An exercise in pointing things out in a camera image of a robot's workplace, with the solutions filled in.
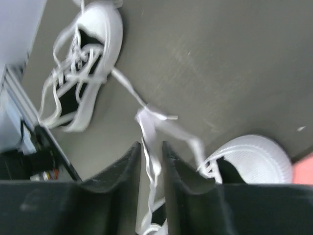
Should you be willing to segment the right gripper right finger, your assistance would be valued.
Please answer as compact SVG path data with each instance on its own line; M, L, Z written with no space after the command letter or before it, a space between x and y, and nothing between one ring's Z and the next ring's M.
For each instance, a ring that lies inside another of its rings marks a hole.
M162 145L168 233L171 235L310 235L308 185L216 184Z

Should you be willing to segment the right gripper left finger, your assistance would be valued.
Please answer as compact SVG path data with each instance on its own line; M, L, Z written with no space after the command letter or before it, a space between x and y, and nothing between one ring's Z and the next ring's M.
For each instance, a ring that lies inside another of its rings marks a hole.
M133 235L141 169L135 142L83 182L1 181L3 235Z

